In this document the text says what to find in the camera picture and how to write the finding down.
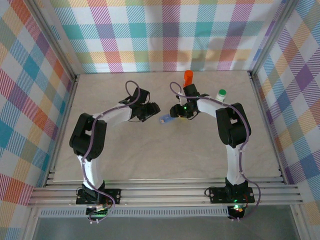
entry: vent grille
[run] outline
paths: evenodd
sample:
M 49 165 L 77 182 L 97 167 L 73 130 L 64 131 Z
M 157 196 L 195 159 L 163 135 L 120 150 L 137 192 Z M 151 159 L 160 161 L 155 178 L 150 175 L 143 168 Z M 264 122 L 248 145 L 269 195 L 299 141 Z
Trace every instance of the vent grille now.
M 75 218 L 75 217 L 85 217 L 86 209 L 71 209 L 64 208 L 57 210 L 56 208 L 44 208 L 41 210 L 41 218 Z
M 42 218 L 76 218 L 85 217 L 86 209 L 44 208 L 41 211 Z M 165 217 L 226 217 L 228 208 L 226 206 L 207 207 L 119 207 L 110 217 L 143 217 L 143 218 L 165 218 Z
M 118 208 L 113 217 L 205 217 L 227 216 L 227 207 L 135 207 Z

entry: floor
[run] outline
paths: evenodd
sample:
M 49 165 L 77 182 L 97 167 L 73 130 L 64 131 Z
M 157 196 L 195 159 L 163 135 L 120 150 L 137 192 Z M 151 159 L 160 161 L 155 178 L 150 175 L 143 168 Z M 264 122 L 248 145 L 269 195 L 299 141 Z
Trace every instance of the floor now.
M 259 206 L 240 222 L 226 217 L 110 217 L 89 224 L 82 217 L 39 218 L 34 240 L 298 240 L 290 206 Z
M 169 83 L 183 84 L 183 72 L 104 73 L 81 75 L 58 156 L 55 181 L 81 181 L 81 166 L 69 147 L 70 136 L 79 115 L 107 110 L 128 95 L 127 80 L 136 81 L 150 91 L 150 101 L 161 112 L 146 122 L 123 122 L 106 133 L 100 169 L 105 180 L 224 178 L 227 152 L 221 142 L 216 119 L 199 114 L 194 120 L 177 118 L 160 124 L 178 103 Z M 216 96 L 227 91 L 225 102 L 241 103 L 252 135 L 244 155 L 248 177 L 278 177 L 278 162 L 246 71 L 195 72 L 193 83 L 201 93 Z

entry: green bottle cap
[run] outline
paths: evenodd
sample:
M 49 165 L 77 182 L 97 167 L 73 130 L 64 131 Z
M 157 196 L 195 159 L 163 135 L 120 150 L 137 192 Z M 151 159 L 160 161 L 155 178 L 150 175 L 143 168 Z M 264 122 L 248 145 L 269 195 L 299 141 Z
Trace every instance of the green bottle cap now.
M 220 90 L 219 90 L 219 95 L 220 95 L 221 97 L 224 97 L 226 94 L 227 94 L 227 91 L 226 91 L 226 90 L 224 90 L 224 89 L 220 89 Z

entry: plaid wall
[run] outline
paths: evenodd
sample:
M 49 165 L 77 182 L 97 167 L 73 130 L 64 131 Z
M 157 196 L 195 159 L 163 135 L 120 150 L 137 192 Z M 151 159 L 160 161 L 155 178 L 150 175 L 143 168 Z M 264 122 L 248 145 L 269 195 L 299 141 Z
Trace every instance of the plaid wall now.
M 87 74 L 248 70 L 281 2 L 50 0 L 44 15 Z
M 258 78 L 285 173 L 320 236 L 320 0 L 299 1 Z
M 19 235 L 71 85 L 23 0 L 0 0 L 0 240 Z
M 263 37 L 263 39 L 262 39 L 262 41 L 261 41 L 261 43 L 259 45 L 258 50 L 256 51 L 256 53 L 254 55 L 253 61 L 251 62 L 250 68 L 248 70 L 251 71 L 254 68 L 255 64 L 257 63 L 257 60 L 260 57 L 261 51 L 266 46 L 267 40 L 269 39 L 270 34 L 272 33 L 274 27 L 276 26 L 276 23 L 277 23 L 279 17 L 281 16 L 281 13 L 284 10 L 284 7 L 285 7 L 287 1 L 288 0 L 282 0 L 281 1 L 280 5 L 279 5 L 279 7 L 278 7 L 278 9 L 277 9 L 272 21 L 271 21 L 271 24 L 268 27 L 268 30 L 265 32 L 265 35 L 264 35 L 264 37 Z
M 73 60 L 73 58 L 70 56 L 70 53 L 66 47 L 66 44 L 64 43 L 64 41 L 62 40 L 54 22 L 52 21 L 51 17 L 48 14 L 47 9 L 45 8 L 44 4 L 43 4 L 43 0 L 35 0 L 37 6 L 39 7 L 43 17 L 45 18 L 47 24 L 50 26 L 51 28 L 51 32 L 53 33 L 53 35 L 55 36 L 56 41 L 59 43 L 62 51 L 64 52 L 69 65 L 72 67 L 73 71 L 75 73 L 80 73 L 80 70 L 77 69 L 77 66 L 75 65 L 75 61 Z

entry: white bottle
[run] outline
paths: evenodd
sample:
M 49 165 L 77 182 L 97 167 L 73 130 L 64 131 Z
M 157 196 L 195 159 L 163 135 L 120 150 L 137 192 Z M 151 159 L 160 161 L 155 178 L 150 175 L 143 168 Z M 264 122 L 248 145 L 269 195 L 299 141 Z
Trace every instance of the white bottle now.
M 227 95 L 227 91 L 224 90 L 224 89 L 220 89 L 218 94 L 215 97 L 215 100 L 218 100 L 220 102 L 224 102 L 225 98 L 226 98 L 226 95 Z

